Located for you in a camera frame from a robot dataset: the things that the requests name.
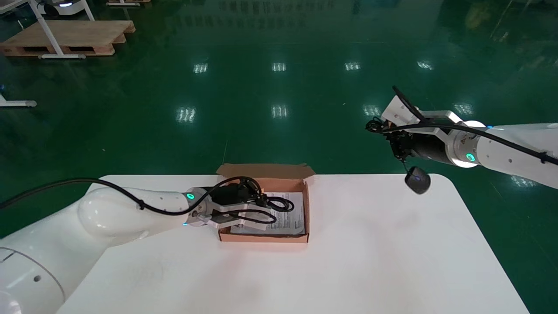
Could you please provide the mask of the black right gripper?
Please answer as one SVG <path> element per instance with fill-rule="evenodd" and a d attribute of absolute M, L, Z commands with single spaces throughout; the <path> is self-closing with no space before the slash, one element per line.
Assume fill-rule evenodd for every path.
<path fill-rule="evenodd" d="M 395 131 L 389 133 L 394 157 L 405 162 L 408 157 L 418 157 L 444 164 L 452 164 L 445 151 L 445 143 L 434 135 Z"/>

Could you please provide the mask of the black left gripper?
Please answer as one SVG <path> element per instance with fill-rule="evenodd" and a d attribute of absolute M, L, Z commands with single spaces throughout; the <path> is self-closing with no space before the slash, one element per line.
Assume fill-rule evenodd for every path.
<path fill-rule="evenodd" d="M 266 206 L 267 196 L 257 181 L 243 181 L 243 185 L 217 187 L 212 191 L 212 201 L 218 205 L 234 205 L 246 201 L 257 206 Z"/>

